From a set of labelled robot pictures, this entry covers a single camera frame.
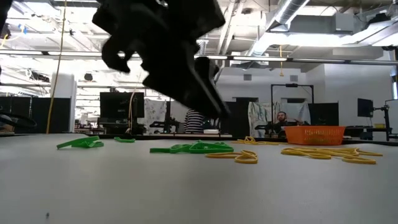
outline yellow rubber band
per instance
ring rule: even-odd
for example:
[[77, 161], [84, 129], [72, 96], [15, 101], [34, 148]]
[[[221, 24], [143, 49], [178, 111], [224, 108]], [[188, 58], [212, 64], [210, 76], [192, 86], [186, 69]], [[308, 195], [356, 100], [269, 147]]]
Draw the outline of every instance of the yellow rubber band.
[[231, 143], [234, 144], [248, 144], [248, 145], [270, 145], [270, 146], [278, 146], [280, 144], [288, 144], [286, 142], [267, 142], [267, 141], [259, 141], [257, 142], [254, 137], [246, 136], [244, 140], [238, 139], [237, 141], [233, 141]]
[[237, 163], [257, 164], [259, 159], [257, 154], [252, 151], [242, 150], [241, 152], [221, 152], [206, 154], [207, 158], [213, 159], [234, 159]]
[[311, 147], [293, 147], [283, 149], [283, 155], [291, 156], [307, 156], [312, 159], [331, 159], [333, 156], [342, 157], [342, 161], [357, 164], [376, 164], [376, 160], [360, 157], [364, 156], [383, 156], [380, 153], [365, 152], [358, 148], [346, 149], [327, 149], [327, 148], [311, 148]]

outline table surface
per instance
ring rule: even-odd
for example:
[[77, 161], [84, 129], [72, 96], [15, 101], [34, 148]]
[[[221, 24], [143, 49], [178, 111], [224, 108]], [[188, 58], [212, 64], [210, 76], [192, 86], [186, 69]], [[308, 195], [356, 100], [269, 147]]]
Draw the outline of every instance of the table surface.
[[233, 144], [259, 163], [199, 154], [150, 154], [103, 140], [97, 149], [56, 150], [82, 134], [0, 138], [0, 223], [397, 223], [398, 147], [377, 165], [280, 154], [281, 146]]

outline wall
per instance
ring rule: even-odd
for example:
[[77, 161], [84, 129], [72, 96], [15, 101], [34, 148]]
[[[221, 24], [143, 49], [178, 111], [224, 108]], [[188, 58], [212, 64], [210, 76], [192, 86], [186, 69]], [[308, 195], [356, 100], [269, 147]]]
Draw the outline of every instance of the wall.
[[[55, 84], [56, 72], [52, 74], [51, 82], [51, 94], [53, 92], [53, 86]], [[74, 132], [75, 130], [75, 108], [76, 108], [76, 94], [77, 94], [77, 82], [75, 76], [71, 73], [59, 73], [57, 80], [57, 87], [55, 89], [55, 98], [70, 98], [70, 119], [69, 119], [69, 131]]]
[[[378, 60], [389, 60], [385, 54]], [[391, 66], [320, 65], [307, 72], [308, 84], [315, 85], [316, 103], [339, 102], [340, 125], [370, 125], [367, 118], [358, 117], [358, 98], [373, 100], [381, 107], [392, 98]], [[373, 123], [385, 123], [384, 113], [375, 111]]]
[[[290, 75], [298, 75], [299, 84], [305, 84], [305, 74], [300, 69], [283, 69], [284, 77], [280, 76], [280, 69], [270, 71], [266, 69], [224, 68], [217, 82], [217, 90], [224, 101], [234, 101], [235, 97], [258, 97], [260, 102], [271, 102], [271, 84], [286, 84], [290, 82]], [[244, 81], [243, 75], [251, 74], [252, 81]], [[307, 98], [311, 102], [311, 90], [303, 88], [274, 87], [274, 101], [281, 98]]]
[[307, 84], [314, 85], [314, 100], [316, 103], [325, 101], [325, 65], [319, 65], [305, 75]]

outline striped shirt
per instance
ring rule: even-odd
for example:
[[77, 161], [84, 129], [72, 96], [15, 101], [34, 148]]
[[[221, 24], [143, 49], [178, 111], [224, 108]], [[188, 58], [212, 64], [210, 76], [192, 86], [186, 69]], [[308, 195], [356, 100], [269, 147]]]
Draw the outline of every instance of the striped shirt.
[[192, 134], [202, 134], [203, 133], [203, 120], [205, 117], [192, 109], [187, 111], [185, 115], [184, 132]]

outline whiteboard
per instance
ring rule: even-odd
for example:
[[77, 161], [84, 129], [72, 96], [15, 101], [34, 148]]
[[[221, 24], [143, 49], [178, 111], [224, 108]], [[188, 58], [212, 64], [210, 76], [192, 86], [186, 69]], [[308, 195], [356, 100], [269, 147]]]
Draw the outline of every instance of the whiteboard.
[[387, 101], [386, 105], [390, 107], [388, 115], [390, 118], [390, 127], [392, 127], [392, 133], [398, 133], [398, 100]]

